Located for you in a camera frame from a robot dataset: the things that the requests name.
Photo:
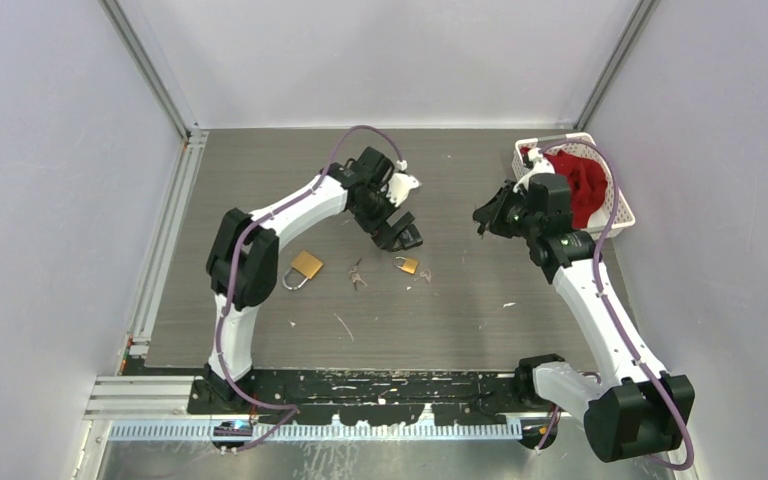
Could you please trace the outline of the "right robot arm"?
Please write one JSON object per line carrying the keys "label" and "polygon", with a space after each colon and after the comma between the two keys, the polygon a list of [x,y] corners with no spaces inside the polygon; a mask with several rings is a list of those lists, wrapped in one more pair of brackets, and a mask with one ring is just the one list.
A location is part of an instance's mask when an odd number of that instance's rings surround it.
{"label": "right robot arm", "polygon": [[579,421],[601,461],[684,449],[679,469],[694,459],[687,422],[695,390],[651,352],[615,299],[603,262],[603,238],[572,225],[571,190],[559,174],[540,173],[526,185],[505,181],[473,212],[479,234],[522,238],[531,261],[572,312],[597,365],[596,377],[557,354],[523,358],[515,371],[518,403],[537,411],[547,403]]}

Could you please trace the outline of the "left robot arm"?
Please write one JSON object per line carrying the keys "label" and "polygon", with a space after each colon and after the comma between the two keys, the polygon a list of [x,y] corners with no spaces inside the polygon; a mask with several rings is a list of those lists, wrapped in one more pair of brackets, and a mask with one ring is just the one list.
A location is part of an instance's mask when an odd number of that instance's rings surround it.
{"label": "left robot arm", "polygon": [[223,216],[206,261],[216,304],[216,326],[205,381],[215,403],[229,413],[252,397],[243,378],[252,369],[252,345],[260,306],[280,281],[282,249],[318,223],[349,212],[381,250],[421,245],[414,216],[391,216],[421,181],[402,161],[367,147],[356,159],[330,163],[308,184],[270,206]]}

